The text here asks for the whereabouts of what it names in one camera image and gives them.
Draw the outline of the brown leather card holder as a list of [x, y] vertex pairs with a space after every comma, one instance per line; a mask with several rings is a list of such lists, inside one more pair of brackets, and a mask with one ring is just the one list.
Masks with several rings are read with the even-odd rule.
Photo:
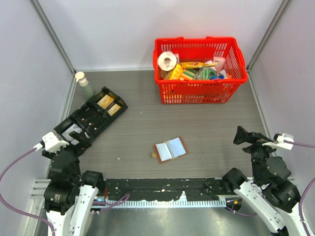
[[188, 154], [189, 151], [181, 136], [174, 139], [153, 145], [151, 157], [155, 158], [160, 164], [175, 160]]

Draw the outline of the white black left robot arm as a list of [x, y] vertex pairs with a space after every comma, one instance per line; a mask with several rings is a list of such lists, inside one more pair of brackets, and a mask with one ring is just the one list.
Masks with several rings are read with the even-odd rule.
[[71, 132], [77, 144], [64, 140], [55, 132], [42, 137], [43, 155], [51, 159], [50, 180], [44, 191], [48, 229], [54, 236], [81, 236], [96, 196], [105, 190], [103, 174], [80, 171], [79, 156], [91, 147], [83, 132]]

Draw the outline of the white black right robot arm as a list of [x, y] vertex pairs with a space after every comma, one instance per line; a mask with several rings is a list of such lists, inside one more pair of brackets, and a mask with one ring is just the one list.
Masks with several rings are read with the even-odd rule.
[[301, 194], [289, 180], [291, 171], [284, 160], [272, 155], [278, 148], [291, 150], [296, 145], [293, 136], [277, 133], [270, 139], [238, 126], [233, 143], [249, 144], [242, 150], [251, 156], [252, 181], [239, 169], [232, 168], [222, 178], [224, 192], [241, 197], [274, 236], [313, 236], [302, 204], [315, 181], [311, 180]]

